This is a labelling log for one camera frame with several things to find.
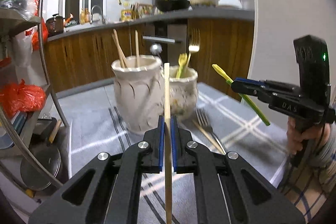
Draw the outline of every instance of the bag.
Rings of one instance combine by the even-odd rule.
[[[47,29],[47,25],[45,25],[44,19],[42,18],[42,34],[43,34],[43,42],[46,43],[48,40],[48,29]],[[33,44],[33,51],[37,51],[40,48],[39,45],[39,37],[38,37],[39,33],[37,31],[37,29],[34,31],[33,34],[33,39],[31,40],[32,44]]]
[[[46,101],[43,89],[36,85],[20,84],[5,85],[0,91],[0,103],[7,116],[11,119],[18,111],[31,112],[42,110]]]

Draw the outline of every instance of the human hand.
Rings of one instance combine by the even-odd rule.
[[[307,129],[302,134],[295,129],[295,119],[294,118],[288,117],[287,125],[288,125],[288,130],[287,130],[288,148],[289,148],[289,152],[293,155],[295,155],[298,151],[302,150],[303,140],[315,139],[316,140],[315,145],[317,145],[322,135],[323,125],[312,126],[311,128]],[[329,136],[330,136],[330,124],[326,123],[324,134],[322,137],[322,141],[319,145],[319,148],[324,146],[327,143]]]

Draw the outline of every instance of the blue gripper pad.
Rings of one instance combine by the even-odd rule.
[[[171,153],[173,158],[174,172],[177,169],[177,147],[176,147],[176,135],[175,135],[175,122],[176,117],[170,117],[170,135],[171,135]]]
[[[160,116],[159,124],[161,123],[160,128],[160,146],[159,146],[159,170],[162,172],[163,168],[163,151],[164,151],[164,141],[165,141],[165,121],[163,116]]]

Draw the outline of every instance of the wooden chopstick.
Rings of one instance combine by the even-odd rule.
[[[112,34],[112,38],[114,40],[115,46],[117,47],[117,51],[118,51],[118,55],[119,55],[119,61],[120,61],[120,66],[122,68],[125,68],[124,60],[123,60],[123,57],[121,55],[121,52],[119,51],[118,43],[116,41],[116,37],[114,36],[114,34]]]
[[[206,132],[205,130],[204,130],[204,128],[202,128],[200,125],[199,125],[199,123],[198,122],[196,122],[195,120],[193,120],[193,123],[194,123],[194,125],[196,125],[196,127],[198,128],[198,130],[199,131],[201,131],[201,133],[211,142],[211,144],[214,146],[214,147],[216,147],[217,148],[217,150],[219,151],[219,152],[221,152],[223,155],[225,155],[225,152],[223,151],[223,149],[218,145],[218,143],[216,143],[215,141],[214,141],[214,139],[213,138],[211,138],[211,136],[209,136],[209,133],[208,132]]]
[[[172,175],[171,175],[171,136],[170,136],[170,90],[169,90],[169,63],[164,64],[165,75],[165,199],[166,223],[172,222]]]
[[[140,56],[139,56],[139,37],[138,31],[135,30],[135,53],[136,53],[136,66],[140,67]]]
[[[123,53],[123,50],[121,49],[120,44],[119,44],[119,39],[118,39],[117,30],[116,30],[116,29],[113,29],[113,32],[114,32],[114,37],[113,37],[113,39],[114,39],[115,45],[117,46],[118,52],[120,53],[120,55],[121,55],[121,57],[122,57],[122,60],[123,60],[123,62],[124,62],[124,64],[125,64],[125,67],[126,67],[126,68],[129,68],[129,66],[127,65],[126,57],[125,57],[125,55],[124,55],[124,53]]]

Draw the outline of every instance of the white wall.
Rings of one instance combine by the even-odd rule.
[[[248,77],[299,84],[293,40],[312,34],[326,40],[332,89],[336,84],[336,0],[256,0]],[[286,128],[287,117],[256,103],[271,122]]]

